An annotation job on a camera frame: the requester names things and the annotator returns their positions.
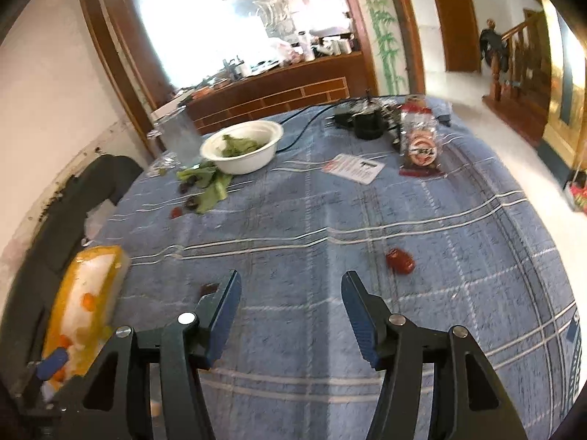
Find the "wooden staircase railing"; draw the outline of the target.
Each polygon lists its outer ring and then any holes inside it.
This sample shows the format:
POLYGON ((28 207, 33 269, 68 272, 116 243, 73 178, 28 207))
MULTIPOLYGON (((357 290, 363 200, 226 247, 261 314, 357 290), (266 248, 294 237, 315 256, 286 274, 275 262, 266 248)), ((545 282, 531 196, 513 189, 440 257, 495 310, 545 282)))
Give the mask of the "wooden staircase railing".
POLYGON ((499 60, 494 56, 489 67, 492 77, 489 94, 482 102, 530 146, 537 148, 548 118, 550 46, 545 13, 529 9, 523 13, 521 23, 501 34, 509 47, 508 72, 500 71, 499 60))

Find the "small pale chunk front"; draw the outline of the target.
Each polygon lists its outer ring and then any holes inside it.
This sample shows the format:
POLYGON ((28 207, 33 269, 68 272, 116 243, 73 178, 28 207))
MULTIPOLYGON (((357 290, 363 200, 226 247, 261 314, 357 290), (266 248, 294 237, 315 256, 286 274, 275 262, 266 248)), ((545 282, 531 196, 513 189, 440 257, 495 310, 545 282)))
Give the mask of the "small pale chunk front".
POLYGON ((151 416, 152 417, 158 417, 159 415, 161 415, 161 403, 157 402, 157 401, 150 401, 150 412, 151 412, 151 416))

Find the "wooden sideboard counter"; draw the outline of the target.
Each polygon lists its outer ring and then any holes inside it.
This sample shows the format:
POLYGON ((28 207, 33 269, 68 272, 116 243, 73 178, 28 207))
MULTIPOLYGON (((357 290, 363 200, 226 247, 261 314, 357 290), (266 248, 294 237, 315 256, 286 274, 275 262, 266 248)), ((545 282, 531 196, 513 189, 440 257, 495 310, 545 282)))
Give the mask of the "wooden sideboard counter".
POLYGON ((323 57, 247 77, 206 94, 189 96, 186 112, 202 134, 237 123, 377 94, 363 53, 323 57))

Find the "clear snack jar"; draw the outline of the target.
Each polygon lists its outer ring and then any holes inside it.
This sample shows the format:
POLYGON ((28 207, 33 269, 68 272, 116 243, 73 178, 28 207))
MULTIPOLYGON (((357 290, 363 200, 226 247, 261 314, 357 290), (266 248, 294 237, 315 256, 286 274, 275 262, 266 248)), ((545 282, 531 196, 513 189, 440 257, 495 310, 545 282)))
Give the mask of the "clear snack jar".
POLYGON ((406 177, 439 175, 442 143, 438 122, 421 94, 408 95, 401 107, 399 173, 406 177))

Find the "blue plaid tablecloth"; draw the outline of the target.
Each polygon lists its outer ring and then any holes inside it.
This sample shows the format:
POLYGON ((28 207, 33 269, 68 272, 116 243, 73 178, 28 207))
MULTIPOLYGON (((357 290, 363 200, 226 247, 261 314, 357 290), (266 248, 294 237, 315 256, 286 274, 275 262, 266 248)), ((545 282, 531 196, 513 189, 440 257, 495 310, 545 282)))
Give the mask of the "blue plaid tablecloth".
POLYGON ((174 174, 143 175, 93 240, 130 257, 113 321, 160 327, 200 287, 240 273, 243 295, 222 359, 201 375, 220 439, 362 439, 381 377, 361 356, 342 275, 415 324, 466 327, 531 439, 545 439, 577 389, 574 296, 553 239, 492 149, 463 123, 440 131, 441 172, 399 173, 385 139, 313 125, 291 151, 233 179, 208 213, 171 220, 174 174), (323 173, 338 154, 383 163, 370 185, 323 173), (395 274, 401 248, 415 268, 395 274))

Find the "dark jacket on newel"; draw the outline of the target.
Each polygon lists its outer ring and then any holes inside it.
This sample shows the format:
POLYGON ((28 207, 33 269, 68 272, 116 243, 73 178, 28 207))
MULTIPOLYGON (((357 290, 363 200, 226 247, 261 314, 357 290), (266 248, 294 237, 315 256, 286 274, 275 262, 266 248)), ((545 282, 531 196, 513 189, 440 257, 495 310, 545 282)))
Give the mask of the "dark jacket on newel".
POLYGON ((492 19, 486 20, 486 27, 480 35, 481 58, 491 67, 494 56, 499 60, 499 69, 502 73, 508 72, 509 47, 503 40, 503 36, 496 32, 496 22, 492 19))

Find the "yellow-rimmed white foam tray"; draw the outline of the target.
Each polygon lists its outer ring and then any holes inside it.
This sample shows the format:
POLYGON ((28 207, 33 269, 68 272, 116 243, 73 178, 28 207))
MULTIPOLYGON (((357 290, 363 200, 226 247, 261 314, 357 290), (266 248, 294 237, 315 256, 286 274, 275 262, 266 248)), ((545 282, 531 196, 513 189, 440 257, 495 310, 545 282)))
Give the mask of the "yellow-rimmed white foam tray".
POLYGON ((112 315, 128 269, 130 258, 117 245, 87 248, 69 265, 51 310, 42 350, 46 359, 63 348, 69 359, 42 387, 47 397, 75 375, 86 374, 112 335, 112 315))

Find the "dark passion fruit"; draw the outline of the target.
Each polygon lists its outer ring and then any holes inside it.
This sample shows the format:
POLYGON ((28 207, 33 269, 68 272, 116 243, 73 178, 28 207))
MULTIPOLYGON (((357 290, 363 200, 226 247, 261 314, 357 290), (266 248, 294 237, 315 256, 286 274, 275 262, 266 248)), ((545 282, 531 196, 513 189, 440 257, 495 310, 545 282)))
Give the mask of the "dark passion fruit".
POLYGON ((218 283, 207 283, 200 287, 199 296, 204 297, 209 294, 216 293, 218 290, 219 284, 218 283))

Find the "plastic bags on sofa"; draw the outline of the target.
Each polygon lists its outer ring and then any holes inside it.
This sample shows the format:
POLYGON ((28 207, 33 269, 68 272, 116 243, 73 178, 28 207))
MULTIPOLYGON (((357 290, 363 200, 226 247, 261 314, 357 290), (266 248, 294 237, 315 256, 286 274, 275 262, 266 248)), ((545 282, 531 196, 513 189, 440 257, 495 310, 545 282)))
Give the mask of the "plastic bags on sofa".
POLYGON ((96 238, 99 231, 116 211, 116 206, 110 200, 104 200, 87 212, 84 223, 84 237, 81 246, 86 248, 96 238))

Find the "white paper card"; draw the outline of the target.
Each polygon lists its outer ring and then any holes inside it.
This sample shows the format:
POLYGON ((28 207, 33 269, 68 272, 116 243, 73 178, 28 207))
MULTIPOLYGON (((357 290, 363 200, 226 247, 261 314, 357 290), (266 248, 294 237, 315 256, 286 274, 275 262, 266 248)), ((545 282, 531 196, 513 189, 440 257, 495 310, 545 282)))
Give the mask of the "white paper card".
POLYGON ((384 167, 383 163, 377 161, 349 154, 338 154, 328 161, 321 171, 361 185, 370 185, 384 167))

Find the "green leafy vegetable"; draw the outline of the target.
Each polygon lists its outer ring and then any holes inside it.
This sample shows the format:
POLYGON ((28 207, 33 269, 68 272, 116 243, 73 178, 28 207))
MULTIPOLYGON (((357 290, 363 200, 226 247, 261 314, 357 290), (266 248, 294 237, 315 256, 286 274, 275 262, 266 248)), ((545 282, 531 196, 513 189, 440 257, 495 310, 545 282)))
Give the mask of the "green leafy vegetable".
POLYGON ((193 185, 192 189, 199 190, 198 194, 188 196, 188 198, 190 196, 199 197, 198 209, 189 210, 189 212, 198 213, 199 215, 213 210, 217 203, 226 200, 228 198, 228 187, 232 182, 232 176, 222 172, 213 162, 203 162, 196 168, 181 170, 176 177, 180 184, 188 182, 193 185))

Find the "red date on cloth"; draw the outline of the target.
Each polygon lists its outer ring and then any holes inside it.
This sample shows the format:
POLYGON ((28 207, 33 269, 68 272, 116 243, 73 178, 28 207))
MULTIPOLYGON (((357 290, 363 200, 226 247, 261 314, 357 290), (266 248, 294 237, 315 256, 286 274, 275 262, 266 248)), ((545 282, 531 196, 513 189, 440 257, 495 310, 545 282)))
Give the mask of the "red date on cloth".
POLYGON ((415 268, 415 261, 409 252, 401 248, 390 249, 385 256, 388 268, 395 274, 408 275, 415 268))

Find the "large orange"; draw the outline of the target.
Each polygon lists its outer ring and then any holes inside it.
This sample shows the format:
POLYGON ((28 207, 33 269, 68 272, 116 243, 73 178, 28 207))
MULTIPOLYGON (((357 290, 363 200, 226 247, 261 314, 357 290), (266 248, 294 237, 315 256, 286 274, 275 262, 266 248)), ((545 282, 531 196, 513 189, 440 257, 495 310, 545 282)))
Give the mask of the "large orange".
POLYGON ((91 292, 87 292, 83 295, 83 297, 81 297, 81 306, 87 311, 87 312, 95 312, 96 310, 96 297, 94 294, 92 294, 91 292))

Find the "small red date by greens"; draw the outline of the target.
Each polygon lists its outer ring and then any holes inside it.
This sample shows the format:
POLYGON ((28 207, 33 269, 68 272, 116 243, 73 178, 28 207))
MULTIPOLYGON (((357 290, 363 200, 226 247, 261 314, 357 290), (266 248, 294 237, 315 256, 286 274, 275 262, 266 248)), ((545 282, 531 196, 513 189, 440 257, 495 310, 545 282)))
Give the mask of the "small red date by greens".
POLYGON ((176 217, 181 217, 182 215, 183 215, 182 208, 175 207, 173 210, 171 210, 170 218, 171 218, 171 220, 173 220, 173 219, 176 219, 176 217))

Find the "dark plum by greens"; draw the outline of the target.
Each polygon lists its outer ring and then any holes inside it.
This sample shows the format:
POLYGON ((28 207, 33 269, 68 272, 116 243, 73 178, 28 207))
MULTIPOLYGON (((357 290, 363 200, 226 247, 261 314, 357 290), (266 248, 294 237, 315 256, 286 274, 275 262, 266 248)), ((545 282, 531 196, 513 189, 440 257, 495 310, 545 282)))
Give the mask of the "dark plum by greens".
POLYGON ((199 197, 198 196, 190 196, 184 203, 184 207, 186 210, 197 210, 199 207, 199 197))

